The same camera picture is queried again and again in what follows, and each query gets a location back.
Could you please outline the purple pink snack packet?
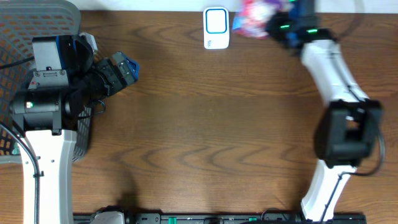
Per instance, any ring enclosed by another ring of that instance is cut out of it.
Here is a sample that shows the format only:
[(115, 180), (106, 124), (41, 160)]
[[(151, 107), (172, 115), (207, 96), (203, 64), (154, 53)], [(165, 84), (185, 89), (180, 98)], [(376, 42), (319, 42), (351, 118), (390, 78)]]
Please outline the purple pink snack packet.
[(233, 32), (249, 38), (265, 39), (266, 26), (278, 12), (289, 12), (289, 0), (243, 0), (233, 20)]

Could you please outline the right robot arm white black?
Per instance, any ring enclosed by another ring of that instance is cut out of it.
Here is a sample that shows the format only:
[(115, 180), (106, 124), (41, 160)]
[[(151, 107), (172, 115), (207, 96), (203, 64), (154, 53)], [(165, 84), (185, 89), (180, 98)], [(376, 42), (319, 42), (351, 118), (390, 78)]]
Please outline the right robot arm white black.
[(350, 72), (339, 39), (321, 28), (315, 1), (288, 1), (266, 31), (291, 49), (311, 74), (325, 112), (313, 137), (317, 164), (299, 213), (291, 223), (350, 223), (334, 210), (350, 177), (377, 174), (385, 161), (386, 143), (379, 127), (382, 105), (361, 89)]

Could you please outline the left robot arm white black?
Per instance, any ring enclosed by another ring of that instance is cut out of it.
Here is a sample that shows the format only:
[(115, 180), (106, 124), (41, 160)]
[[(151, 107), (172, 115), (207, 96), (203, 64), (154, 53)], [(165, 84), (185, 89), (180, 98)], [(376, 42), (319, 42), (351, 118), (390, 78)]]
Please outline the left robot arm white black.
[(36, 37), (29, 86), (10, 104), (22, 149), (23, 221), (72, 223), (72, 161), (83, 111), (139, 79), (139, 64), (122, 52), (95, 60), (92, 35)]

